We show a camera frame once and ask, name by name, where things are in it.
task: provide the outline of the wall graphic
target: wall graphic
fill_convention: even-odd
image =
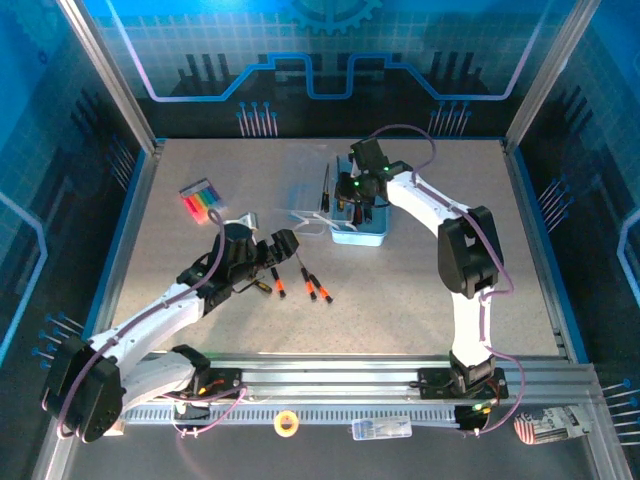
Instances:
[[[364,135],[400,121],[431,121],[443,137],[503,135],[571,7],[135,3],[88,7],[156,133],[186,137],[241,136],[236,107],[252,101],[270,102],[287,137]]]

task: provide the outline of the work surface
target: work surface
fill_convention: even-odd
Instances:
[[[116,309],[121,323],[157,299],[176,276],[211,249],[217,229],[197,225],[178,192],[207,177],[229,206],[225,218],[258,214],[260,232],[294,224],[275,214],[282,197],[279,160],[292,144],[348,152],[354,140],[168,140],[153,183]],[[381,140],[390,161],[411,165],[429,153],[420,140]],[[557,347],[522,221],[497,141],[438,141],[438,157],[422,177],[450,198],[484,205],[494,216],[511,298],[492,306],[495,347],[521,355],[557,355]],[[441,355],[453,341],[451,296],[437,272],[436,239],[399,208],[379,248],[334,244],[329,233],[300,237],[310,271],[330,290],[332,305],[312,304],[297,262],[279,267],[285,300],[257,289],[234,296],[163,345],[187,343],[203,353],[391,353]],[[273,284],[270,275],[265,281]],[[504,281],[498,285],[504,287]]]

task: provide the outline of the gear graphic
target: gear graphic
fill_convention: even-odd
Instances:
[[[302,29],[313,33],[347,33],[348,27],[358,28],[362,20],[371,20],[380,0],[281,0],[282,7]]]

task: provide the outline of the small box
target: small box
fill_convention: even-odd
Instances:
[[[180,190],[180,198],[198,225],[207,222],[209,209],[214,208],[218,213],[222,213],[226,209],[222,198],[206,178]]]

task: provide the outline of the metal bar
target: metal bar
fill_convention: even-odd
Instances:
[[[599,5],[600,0],[576,2],[511,122],[506,135],[507,152],[514,152],[520,145]]]
[[[155,135],[116,62],[108,52],[91,15],[82,2],[75,0],[57,0],[57,2],[136,140],[146,153],[153,153],[156,146]]]

